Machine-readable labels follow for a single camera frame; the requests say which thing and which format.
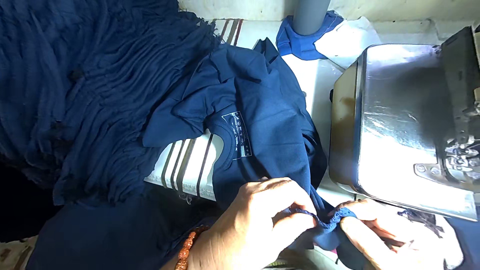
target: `wall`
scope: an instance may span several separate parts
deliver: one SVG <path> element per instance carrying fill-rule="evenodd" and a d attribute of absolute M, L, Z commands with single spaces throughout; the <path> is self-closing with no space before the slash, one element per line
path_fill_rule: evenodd
<path fill-rule="evenodd" d="M 180 7 L 206 19 L 241 18 L 279 21 L 293 14 L 297 0 L 179 0 Z M 478 20 L 480 0 L 332 0 L 347 19 L 366 16 L 370 21 Z"/>

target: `stack of navy fabric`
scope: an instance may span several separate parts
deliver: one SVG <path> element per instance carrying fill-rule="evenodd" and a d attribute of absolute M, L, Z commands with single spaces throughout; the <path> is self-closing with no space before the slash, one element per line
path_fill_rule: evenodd
<path fill-rule="evenodd" d="M 176 0 L 0 2 L 0 157 L 57 205 L 143 190 L 152 107 L 219 43 Z"/>

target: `human hand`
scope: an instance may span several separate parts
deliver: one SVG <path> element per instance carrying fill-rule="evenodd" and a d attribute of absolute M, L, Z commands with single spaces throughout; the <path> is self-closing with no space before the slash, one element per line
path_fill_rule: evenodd
<path fill-rule="evenodd" d="M 424 224 L 389 213 L 370 199 L 347 202 L 340 207 L 347 207 L 357 215 L 358 219 L 343 218 L 340 226 L 375 269 L 444 269 L 439 238 Z"/>
<path fill-rule="evenodd" d="M 302 213 L 274 223 L 272 218 L 292 204 L 316 214 L 308 194 L 289 178 L 245 184 L 192 246 L 188 269 L 259 270 L 274 262 L 302 232 L 316 225 L 312 216 Z"/>

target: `beaded bracelet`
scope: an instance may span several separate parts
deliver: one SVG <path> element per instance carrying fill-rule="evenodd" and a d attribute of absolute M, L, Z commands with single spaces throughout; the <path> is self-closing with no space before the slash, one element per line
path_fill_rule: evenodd
<path fill-rule="evenodd" d="M 190 253 L 190 248 L 192 247 L 193 243 L 197 240 L 198 236 L 203 233 L 204 231 L 210 229 L 210 226 L 200 226 L 195 228 L 189 235 L 187 240 L 183 242 L 183 247 L 179 252 L 179 261 L 175 265 L 175 270 L 187 270 L 188 268 L 188 254 Z"/>

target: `gray pipe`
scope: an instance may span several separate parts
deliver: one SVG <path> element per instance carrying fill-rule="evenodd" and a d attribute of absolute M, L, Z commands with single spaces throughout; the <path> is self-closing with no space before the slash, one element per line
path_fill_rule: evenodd
<path fill-rule="evenodd" d="M 299 0 L 293 15 L 293 30 L 302 36 L 311 35 L 324 22 L 330 0 Z"/>

